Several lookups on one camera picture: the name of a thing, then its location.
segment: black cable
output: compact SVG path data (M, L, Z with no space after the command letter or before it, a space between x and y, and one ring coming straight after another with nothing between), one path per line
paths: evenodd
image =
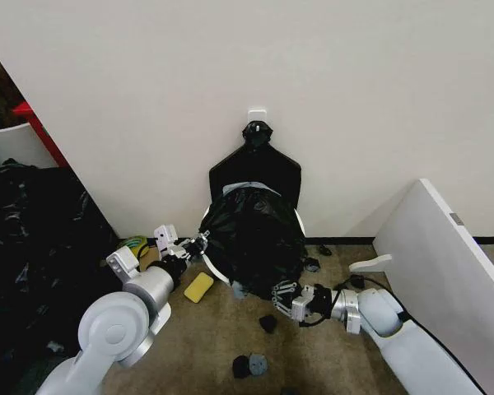
M455 356L452 351L449 350L449 348L447 346L445 346L443 344L443 342L441 340L439 340L436 335L434 335L432 332L430 332L428 329L426 329L426 327L424 325L422 325L419 321L417 321L407 310L406 308L404 307L403 303L401 303L401 301L398 299L397 296L395 296L395 294L389 290L388 288L386 288L385 286L383 286L380 282L372 279L372 278L368 278L368 277L364 277L364 276L360 276L360 275L352 275L350 278L352 277L360 277L362 278L363 280L366 280L368 282L371 282L377 286L379 286L380 288L382 288L383 290L386 290L386 292L388 292L396 301L397 303L399 303L399 305L403 308L404 312L406 313L406 315L408 316L409 319L411 319L418 327L420 327L423 331L426 332L426 334L428 336L430 336L432 339L434 339L434 341L439 344L441 346L441 348L443 350L445 350L448 355L455 361L456 364L458 364L458 366L463 370L463 372L468 376L468 378L473 382L473 384L478 388L478 390L483 393L484 395L487 395L487 393L483 390L483 388L481 387L481 385L479 385L479 383L475 380L475 378L470 374L470 372L468 372L467 368L464 367L464 365L459 361L459 359L457 358L457 356Z
M313 323L307 323L306 321L301 321L298 323L298 326L301 328L311 328L311 327L316 327L320 323L323 323L327 318L331 317L331 312L333 311L335 304L337 303L338 297L343 291L344 285L349 281L349 278L340 284L336 285L333 289L337 290L337 294L335 295L335 299L333 299L333 302L329 306L329 309L322 314L322 317L314 321Z
M155 242L157 240L157 237L147 237L147 242L141 246L139 251L137 251L137 260L141 258L141 253L146 247L153 247Z

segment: wall baseboard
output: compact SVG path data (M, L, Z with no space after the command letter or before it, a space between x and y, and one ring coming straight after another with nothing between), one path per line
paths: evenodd
M306 244L331 244L331 245L371 245L374 237L306 237ZM494 244L494 236L474 236L478 244Z
M375 237L306 237L306 244L353 244L353 245L371 245Z

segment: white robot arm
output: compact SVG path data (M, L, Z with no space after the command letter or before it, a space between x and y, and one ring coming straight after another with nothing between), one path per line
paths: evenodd
M358 278L364 286L364 277L353 278ZM302 327L331 318L344 322L349 333L358 334L363 328L412 395L484 393L439 340L411 317L387 290L370 288L356 293L343 289L343 285L330 290L319 284L300 288L297 283L284 282L273 288L273 304ZM307 323L305 319L312 313L323 317Z
M139 261L128 247L112 253L106 262L123 282L94 302L78 329L81 351L65 360L46 378L38 395L101 394L101 382L114 362L130 367L151 347L171 313L167 300L194 256L207 247L205 235L176 245L172 225L156 230L162 260L139 272Z

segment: white wall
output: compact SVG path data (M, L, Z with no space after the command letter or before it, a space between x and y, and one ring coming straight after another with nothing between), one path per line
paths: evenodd
M374 235L422 176L494 235L494 0L2 0L0 59L121 235L191 235L251 105L308 235Z

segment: black plastic bag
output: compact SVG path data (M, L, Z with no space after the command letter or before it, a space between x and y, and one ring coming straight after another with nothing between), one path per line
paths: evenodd
M271 299L278 282L298 281L304 268L305 236L293 206L266 188L236 188L221 195L203 218L206 254L230 282Z
M84 311L120 290L100 266L117 243L70 169L14 160L0 168L0 372L12 378L23 361L50 353L48 344L67 356L78 352Z

